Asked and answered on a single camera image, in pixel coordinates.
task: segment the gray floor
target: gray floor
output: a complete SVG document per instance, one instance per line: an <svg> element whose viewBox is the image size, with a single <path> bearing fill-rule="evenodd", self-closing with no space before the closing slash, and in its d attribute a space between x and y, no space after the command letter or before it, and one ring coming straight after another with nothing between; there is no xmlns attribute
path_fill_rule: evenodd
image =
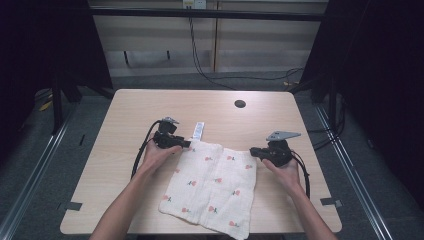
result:
<svg viewBox="0 0 424 240"><path fill-rule="evenodd" d="M181 65L175 66L175 68L178 68L177 72L169 70L169 73L158 74L156 72L152 75L128 75L124 73L124 70L155 72L153 65L145 69L142 65L125 67L125 62L124 65L122 63L119 63L121 65L113 65L113 61L109 61L109 64L111 69L114 68L113 66L127 68L121 69L121 76L113 77L115 90L119 88L229 90L212 83L197 73L181 73L184 72L185 66L189 66L191 62L189 60L186 59L185 62L179 63ZM286 74L284 71L262 72L259 71L261 69L255 70L209 73L208 76L243 76L244 78L240 79L227 78L214 79L213 81L237 90L261 91L284 91L287 87L293 86L301 76L301 71L299 71L292 75L288 81L284 78L277 80L252 79L252 77L279 78ZM98 96L86 88L81 88L81 91L84 97L76 106L76 112L69 122L67 132L16 230L14 239L87 239L87 236L69 236L60 233L59 226L64 212L58 209L58 206L60 203L69 202L72 197L110 100ZM307 129L322 129L323 126L318 119L315 105L310 100L310 93L308 91L300 92L295 95L295 99ZM43 146L47 144L50 138L53 126L52 109L39 112L38 106L43 101L44 99L41 99L37 102L36 108L20 133L21 144L10 156L6 167L0 171L1 221L18 197L26 179L28 179L44 150ZM69 106L69 104L65 101L65 112L70 109L66 106ZM399 181L387 169L380 154L367 145L368 137L366 133L357 125L349 111L346 114L346 126L341 139L355 164L356 170L381 211L393 239L422 239L424 236L423 213ZM310 133L310 139L313 144L316 144L326 139L326 135L323 132ZM343 203L343 206L337 209L343 224L342 231L337 233L339 238L378 239L331 144L318 150L316 154L333 198ZM128 239L134 238L136 236L128 236ZM285 234L285 239L306 238L304 234Z"/></svg>

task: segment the electrical cord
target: electrical cord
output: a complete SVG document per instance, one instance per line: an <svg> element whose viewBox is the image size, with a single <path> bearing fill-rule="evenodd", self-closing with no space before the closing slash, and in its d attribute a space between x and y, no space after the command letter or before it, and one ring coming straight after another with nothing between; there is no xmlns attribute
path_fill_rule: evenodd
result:
<svg viewBox="0 0 424 240"><path fill-rule="evenodd" d="M281 80L281 79L285 79L285 78L288 80L289 76L295 74L298 71L304 70L303 68L292 68L292 69L289 69L284 76L275 77L275 78L259 78L259 77L245 77L245 76L232 76L232 77L210 77L210 76L206 76L206 74L202 70L202 67L200 65L200 60L199 60L199 57L198 57L198 54L197 54L197 47L196 47L196 41L195 41L195 37L194 37L194 30L193 30L193 19L189 18L189 22L190 22L190 35L191 35L192 55L193 55L194 66L196 67L197 72L212 84L219 85L221 87L225 87L225 88L228 88L230 90L236 90L235 88L214 82L213 80L252 79L252 80L274 81L274 80ZM289 85L290 85L290 83L288 82L288 86L286 87L286 89L284 89L284 91L286 91L289 88Z"/></svg>
<svg viewBox="0 0 424 240"><path fill-rule="evenodd" d="M141 147L138 151L137 157L135 158L133 170L131 172L131 179L134 177L135 173L137 172L137 168L138 168L138 164L140 163L141 155L143 155L143 152L144 152L144 149L147 146L147 143L149 143L149 141L152 140L152 139L148 139L149 136L150 136L150 133L152 132L152 129L154 128L154 126L156 124L161 123L161 122L162 121L160 121L160 120L157 120L156 122L154 122L152 124L152 126L150 127L149 131L147 132L146 138L144 139L144 142L143 142L143 144L141 145Z"/></svg>
<svg viewBox="0 0 424 240"><path fill-rule="evenodd" d="M342 106L340 108L339 118L340 118L340 121L338 122L338 124L336 126L337 129L336 129L335 135L330 137L329 140L326 139L324 141L320 141L318 143L313 144L315 151L318 151L318 150L324 148L325 146L327 146L328 144L333 143L343 133L343 130L344 130L344 127L345 127L345 120L346 120L346 102L345 102L344 98L342 98Z"/></svg>
<svg viewBox="0 0 424 240"><path fill-rule="evenodd" d="M311 198L311 187L309 183L309 173L306 171L305 163L303 162L303 159L300 157L299 154L297 154L295 151L291 151L293 159L296 160L297 163L299 163L300 167L303 171L303 176L305 177L305 193L308 198Z"/></svg>
<svg viewBox="0 0 424 240"><path fill-rule="evenodd" d="M343 121L344 121L344 118L342 118L341 116L341 113L339 113L339 115L340 115L340 120L339 120L339 122L337 123L337 129L342 125L342 124L344 124L343 123ZM330 130L330 128L322 128L322 129L314 129L314 130L306 130L308 133L323 133L323 132L328 132Z"/></svg>

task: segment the human hand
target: human hand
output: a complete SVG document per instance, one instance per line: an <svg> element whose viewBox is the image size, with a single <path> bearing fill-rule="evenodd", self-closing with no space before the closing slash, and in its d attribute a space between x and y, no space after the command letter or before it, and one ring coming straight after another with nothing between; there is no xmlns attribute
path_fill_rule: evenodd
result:
<svg viewBox="0 0 424 240"><path fill-rule="evenodd" d="M153 134L150 135L150 140L146 146L144 160L139 167L139 170L145 170L149 173L155 172L156 169L165 162L169 155L178 153L182 150L181 146L173 146L166 149L159 148L152 138Z"/></svg>
<svg viewBox="0 0 424 240"><path fill-rule="evenodd" d="M264 165L271 170L278 181L283 185L283 188L291 196L296 190L302 188L299 179L298 163L292 159L282 167L276 167L270 160L264 159Z"/></svg>

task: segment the black curtain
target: black curtain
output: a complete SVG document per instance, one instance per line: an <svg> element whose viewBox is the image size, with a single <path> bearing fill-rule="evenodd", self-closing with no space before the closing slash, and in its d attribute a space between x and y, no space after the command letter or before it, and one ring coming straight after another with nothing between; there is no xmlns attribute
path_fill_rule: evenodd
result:
<svg viewBox="0 0 424 240"><path fill-rule="evenodd" d="M419 1L370 0L350 3L351 12L344 1L330 1L302 81L326 76L313 85L320 99L335 80L388 167L424 209L424 9ZM340 14L348 17L337 22Z"/></svg>
<svg viewBox="0 0 424 240"><path fill-rule="evenodd" d="M40 7L88 7L86 0L4 0L0 3L0 154L16 143L34 95L55 76L74 85L112 88L92 16L57 14Z"/></svg>

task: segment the handheld controller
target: handheld controller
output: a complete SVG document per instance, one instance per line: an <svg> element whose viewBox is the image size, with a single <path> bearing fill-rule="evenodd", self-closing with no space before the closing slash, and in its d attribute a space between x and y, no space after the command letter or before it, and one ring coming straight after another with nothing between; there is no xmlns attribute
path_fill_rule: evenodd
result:
<svg viewBox="0 0 424 240"><path fill-rule="evenodd" d="M177 126L175 126L175 124L178 124L177 121L175 121L174 119L170 117L163 118L162 120L157 120L150 127L149 132L147 133L146 138L144 139L144 142L141 145L140 150L138 151L137 157L134 161L131 178L137 172L138 163L140 162L141 155L143 154L143 151L146 148L147 143L150 141L148 140L150 133L152 132L153 127L158 123L159 123L158 130L155 132L151 140L153 140L159 148L165 149L165 148L170 148L177 145L181 146L182 148L190 147L190 144L191 144L190 141L185 141L184 137L173 135L175 130L177 130Z"/></svg>
<svg viewBox="0 0 424 240"><path fill-rule="evenodd" d="M299 164L303 170L303 175L305 177L305 191L306 196L310 197L310 184L309 184L309 174L306 171L305 163L302 158L293 150L289 148L286 139L291 137L300 136L300 133L291 133L291 132L273 132L266 140L268 142L268 148L250 148L250 155L252 157L258 157L262 160L270 160L274 166L282 167L294 159Z"/></svg>
<svg viewBox="0 0 424 240"><path fill-rule="evenodd" d="M178 124L178 122L170 117L162 119L162 121L159 123L158 130L153 136L153 141L155 141L158 147L162 149L177 145L181 146L182 148L190 147L190 141L185 141L184 137L173 135L177 129L177 126L174 124Z"/></svg>
<svg viewBox="0 0 424 240"><path fill-rule="evenodd" d="M270 160L276 167L286 165L293 158L286 140L268 142L268 148L252 147L250 155L262 160Z"/></svg>

